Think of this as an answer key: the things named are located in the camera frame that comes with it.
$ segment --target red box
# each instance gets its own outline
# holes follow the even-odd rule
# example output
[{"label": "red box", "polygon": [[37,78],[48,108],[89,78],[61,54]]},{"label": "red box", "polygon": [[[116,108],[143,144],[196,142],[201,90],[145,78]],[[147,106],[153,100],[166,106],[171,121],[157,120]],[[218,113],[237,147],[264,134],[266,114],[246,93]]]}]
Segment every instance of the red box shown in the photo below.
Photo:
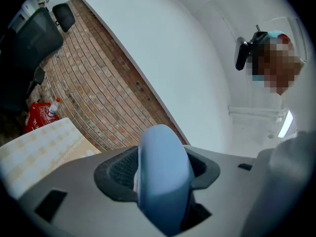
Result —
[{"label": "red box", "polygon": [[28,117],[25,121],[24,133],[31,132],[43,125],[59,120],[55,114],[52,119],[47,118],[50,103],[33,103],[30,107]]}]

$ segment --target black office chair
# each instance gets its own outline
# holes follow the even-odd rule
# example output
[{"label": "black office chair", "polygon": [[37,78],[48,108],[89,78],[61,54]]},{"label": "black office chair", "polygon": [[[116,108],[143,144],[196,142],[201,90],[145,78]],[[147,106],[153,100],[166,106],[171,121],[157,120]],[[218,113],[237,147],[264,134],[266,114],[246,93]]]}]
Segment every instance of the black office chair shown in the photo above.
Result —
[{"label": "black office chair", "polygon": [[0,113],[18,116],[44,80],[40,62],[59,49],[63,38],[46,8],[38,9],[1,49]]},{"label": "black office chair", "polygon": [[66,3],[55,5],[53,7],[53,13],[57,19],[55,23],[60,25],[61,29],[65,33],[75,23],[75,17],[69,8],[69,5]]}]

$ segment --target plastic bottle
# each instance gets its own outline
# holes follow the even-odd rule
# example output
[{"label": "plastic bottle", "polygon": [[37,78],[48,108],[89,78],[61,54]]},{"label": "plastic bottle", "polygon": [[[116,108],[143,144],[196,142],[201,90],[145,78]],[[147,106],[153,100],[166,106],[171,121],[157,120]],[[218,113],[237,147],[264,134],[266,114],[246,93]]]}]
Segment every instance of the plastic bottle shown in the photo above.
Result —
[{"label": "plastic bottle", "polygon": [[48,113],[47,113],[48,119],[52,119],[53,116],[55,115],[55,113],[58,109],[58,106],[59,106],[59,102],[60,102],[60,99],[56,98],[56,100],[50,105]]}]

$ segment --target ceiling light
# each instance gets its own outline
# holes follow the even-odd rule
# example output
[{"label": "ceiling light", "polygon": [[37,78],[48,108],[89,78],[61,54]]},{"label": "ceiling light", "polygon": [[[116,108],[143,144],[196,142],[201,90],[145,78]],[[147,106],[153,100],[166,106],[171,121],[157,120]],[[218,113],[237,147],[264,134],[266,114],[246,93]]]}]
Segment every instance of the ceiling light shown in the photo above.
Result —
[{"label": "ceiling light", "polygon": [[284,138],[287,131],[289,130],[291,124],[292,124],[292,121],[293,121],[293,116],[292,116],[292,113],[290,111],[287,112],[287,115],[286,115],[286,118],[285,118],[285,121],[284,121],[284,124],[283,124],[283,127],[280,131],[280,133],[278,134],[278,137],[279,138]]}]

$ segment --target white curved wall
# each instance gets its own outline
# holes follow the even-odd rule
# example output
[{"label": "white curved wall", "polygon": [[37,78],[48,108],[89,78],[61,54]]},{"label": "white curved wall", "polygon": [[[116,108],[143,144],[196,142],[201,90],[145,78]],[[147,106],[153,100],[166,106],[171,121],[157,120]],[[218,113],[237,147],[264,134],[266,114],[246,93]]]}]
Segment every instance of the white curved wall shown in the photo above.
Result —
[{"label": "white curved wall", "polygon": [[112,32],[187,141],[224,153],[230,94],[216,49],[178,0],[84,0]]}]

